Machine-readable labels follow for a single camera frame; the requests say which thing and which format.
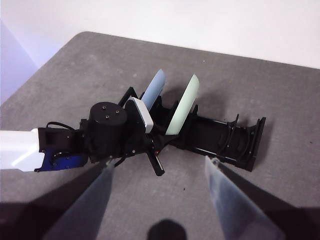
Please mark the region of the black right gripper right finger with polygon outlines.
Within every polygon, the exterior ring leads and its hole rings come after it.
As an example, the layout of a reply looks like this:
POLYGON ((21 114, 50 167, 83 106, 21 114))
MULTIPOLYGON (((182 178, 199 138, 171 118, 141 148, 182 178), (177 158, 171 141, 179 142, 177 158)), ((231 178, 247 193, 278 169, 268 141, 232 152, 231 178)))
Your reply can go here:
POLYGON ((319 207, 296 207, 205 156, 211 202, 226 240, 318 240, 319 207))

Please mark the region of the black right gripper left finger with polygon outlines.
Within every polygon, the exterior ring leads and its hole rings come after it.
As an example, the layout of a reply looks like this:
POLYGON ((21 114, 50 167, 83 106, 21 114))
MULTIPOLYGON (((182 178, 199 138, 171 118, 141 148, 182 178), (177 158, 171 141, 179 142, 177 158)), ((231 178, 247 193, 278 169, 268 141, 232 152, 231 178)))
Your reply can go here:
POLYGON ((115 165, 101 162, 30 201, 0 205, 2 240, 94 240, 112 192, 115 165))

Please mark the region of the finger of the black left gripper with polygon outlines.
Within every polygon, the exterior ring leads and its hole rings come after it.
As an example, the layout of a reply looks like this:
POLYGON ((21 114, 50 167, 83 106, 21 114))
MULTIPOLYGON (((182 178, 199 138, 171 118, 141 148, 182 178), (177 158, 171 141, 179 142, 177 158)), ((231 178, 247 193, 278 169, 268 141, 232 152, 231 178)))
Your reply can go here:
POLYGON ((160 153, 170 142, 178 137, 178 135, 156 135, 156 153, 160 153))

